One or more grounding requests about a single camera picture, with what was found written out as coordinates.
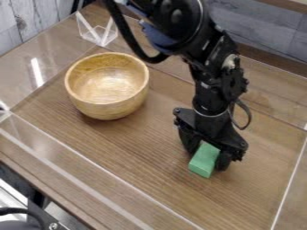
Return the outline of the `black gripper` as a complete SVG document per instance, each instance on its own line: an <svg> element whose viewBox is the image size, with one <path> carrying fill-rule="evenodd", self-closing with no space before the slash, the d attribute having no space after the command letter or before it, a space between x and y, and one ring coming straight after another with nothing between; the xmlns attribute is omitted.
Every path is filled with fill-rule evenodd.
<svg viewBox="0 0 307 230"><path fill-rule="evenodd" d="M179 129L179 137L185 150L194 154L206 141L220 149L220 157L216 162L216 169L225 172L232 161L241 161L249 149L249 144L232 124L228 112L218 116L202 116L197 110L175 108L174 124Z"/></svg>

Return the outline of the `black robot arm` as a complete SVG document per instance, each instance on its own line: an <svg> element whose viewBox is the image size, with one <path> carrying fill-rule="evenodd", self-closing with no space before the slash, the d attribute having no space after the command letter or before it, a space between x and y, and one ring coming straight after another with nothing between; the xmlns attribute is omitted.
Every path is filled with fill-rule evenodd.
<svg viewBox="0 0 307 230"><path fill-rule="evenodd" d="M129 0L143 19L154 48L187 63L195 82L193 107L175 108L175 125L183 147L194 154L203 141L218 150L216 168L229 169L249 148L234 120L234 107L248 92L238 45L214 22L206 0Z"/></svg>

